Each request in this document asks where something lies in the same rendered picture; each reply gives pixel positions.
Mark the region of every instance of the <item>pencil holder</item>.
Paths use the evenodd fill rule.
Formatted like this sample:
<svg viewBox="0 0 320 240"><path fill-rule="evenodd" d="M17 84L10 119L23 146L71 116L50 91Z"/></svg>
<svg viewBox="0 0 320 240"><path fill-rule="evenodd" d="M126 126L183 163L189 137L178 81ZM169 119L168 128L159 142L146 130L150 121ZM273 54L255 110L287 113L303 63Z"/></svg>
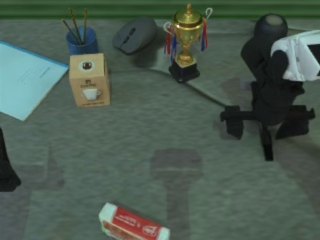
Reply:
<svg viewBox="0 0 320 240"><path fill-rule="evenodd" d="M83 26L78 27L81 39L84 39L85 28ZM72 32L77 36L77 31L75 28L72 29ZM91 27L86 27L85 34L85 44L78 44L74 36L68 32L66 34L66 43L69 48L70 55L82 55L82 54L97 54L99 53L99 47L97 42L96 31Z"/></svg>

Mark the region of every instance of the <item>ribbon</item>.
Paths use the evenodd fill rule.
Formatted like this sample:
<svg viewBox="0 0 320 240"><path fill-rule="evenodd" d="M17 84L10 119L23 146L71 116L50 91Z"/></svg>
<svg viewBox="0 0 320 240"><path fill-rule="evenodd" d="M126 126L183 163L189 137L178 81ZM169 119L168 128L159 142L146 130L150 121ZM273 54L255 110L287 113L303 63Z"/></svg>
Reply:
<svg viewBox="0 0 320 240"><path fill-rule="evenodd" d="M201 51L203 52L208 47L208 37L207 37L207 20L203 23L203 33L201 39Z"/></svg>
<svg viewBox="0 0 320 240"><path fill-rule="evenodd" d="M168 33L166 35L166 39L165 39L165 46L164 46L164 54L168 54L170 55L170 41L171 41L171 33L172 29L171 29L171 25L168 27Z"/></svg>
<svg viewBox="0 0 320 240"><path fill-rule="evenodd" d="M176 54L177 54L177 34L176 34L176 31L174 31L171 56L170 56L171 63L173 63L174 58L176 57Z"/></svg>

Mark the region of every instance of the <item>wooden stick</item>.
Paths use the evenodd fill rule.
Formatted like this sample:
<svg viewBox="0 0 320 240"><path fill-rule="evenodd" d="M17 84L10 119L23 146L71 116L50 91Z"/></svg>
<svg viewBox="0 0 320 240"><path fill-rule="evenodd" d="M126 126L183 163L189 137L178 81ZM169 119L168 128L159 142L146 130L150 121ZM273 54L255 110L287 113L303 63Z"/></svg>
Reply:
<svg viewBox="0 0 320 240"><path fill-rule="evenodd" d="M69 32L71 33L71 35L73 36L73 38L76 40L76 42L78 44L81 44L81 42L79 42L78 38L76 37L76 35L74 34L74 32L71 30L71 28L69 27L68 23L64 20L61 19L61 21L64 23L64 25L66 26L66 28L69 30Z"/></svg>
<svg viewBox="0 0 320 240"><path fill-rule="evenodd" d="M78 29L78 26L77 26L77 23L76 23L76 19L75 19L74 13L72 12L71 8L69 8L69 12L70 12L70 15L71 15L71 18L72 18L72 21L73 21L73 25L75 27L76 34L78 35L78 38L80 40L80 44L83 44L82 40L81 40L80 33L79 33L79 29Z"/></svg>
<svg viewBox="0 0 320 240"><path fill-rule="evenodd" d="M87 18L88 18L88 9L84 9L84 34L83 34L83 44L86 44L87 37Z"/></svg>

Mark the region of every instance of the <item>round logo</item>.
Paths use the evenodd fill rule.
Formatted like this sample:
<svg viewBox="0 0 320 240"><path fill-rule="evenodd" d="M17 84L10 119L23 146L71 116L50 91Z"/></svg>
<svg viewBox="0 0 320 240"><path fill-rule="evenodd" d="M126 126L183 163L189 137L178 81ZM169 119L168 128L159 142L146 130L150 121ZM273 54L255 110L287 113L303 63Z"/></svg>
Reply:
<svg viewBox="0 0 320 240"><path fill-rule="evenodd" d="M91 72L95 67L95 63L91 60L84 60L78 65L79 70L82 72Z"/></svg>

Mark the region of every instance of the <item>blue notebook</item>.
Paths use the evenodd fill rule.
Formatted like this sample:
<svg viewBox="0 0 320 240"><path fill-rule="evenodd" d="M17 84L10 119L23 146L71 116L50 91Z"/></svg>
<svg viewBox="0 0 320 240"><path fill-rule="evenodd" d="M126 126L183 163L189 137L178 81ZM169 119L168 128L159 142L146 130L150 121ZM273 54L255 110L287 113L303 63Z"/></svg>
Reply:
<svg viewBox="0 0 320 240"><path fill-rule="evenodd" d="M0 112L24 121L69 66L0 41Z"/></svg>

